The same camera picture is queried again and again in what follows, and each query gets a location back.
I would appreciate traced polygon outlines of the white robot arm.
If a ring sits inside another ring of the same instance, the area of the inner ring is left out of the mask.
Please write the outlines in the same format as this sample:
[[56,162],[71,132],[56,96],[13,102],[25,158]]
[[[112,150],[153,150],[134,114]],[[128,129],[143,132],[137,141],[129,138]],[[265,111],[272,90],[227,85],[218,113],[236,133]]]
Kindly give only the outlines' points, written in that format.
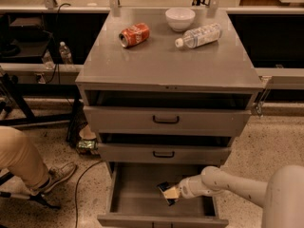
[[304,228],[304,167],[277,169],[267,182],[245,179],[215,166],[170,186],[158,185],[169,205],[179,198],[212,197],[230,191],[263,209],[261,228]]

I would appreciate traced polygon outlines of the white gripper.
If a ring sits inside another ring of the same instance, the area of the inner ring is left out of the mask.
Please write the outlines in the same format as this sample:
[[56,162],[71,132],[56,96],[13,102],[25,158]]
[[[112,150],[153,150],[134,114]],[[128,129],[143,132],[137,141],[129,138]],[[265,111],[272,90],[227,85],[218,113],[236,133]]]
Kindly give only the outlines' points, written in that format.
[[201,175],[187,177],[178,185],[166,188],[163,195],[167,200],[176,200],[180,196],[185,199],[200,197],[205,194],[206,186],[202,183]]

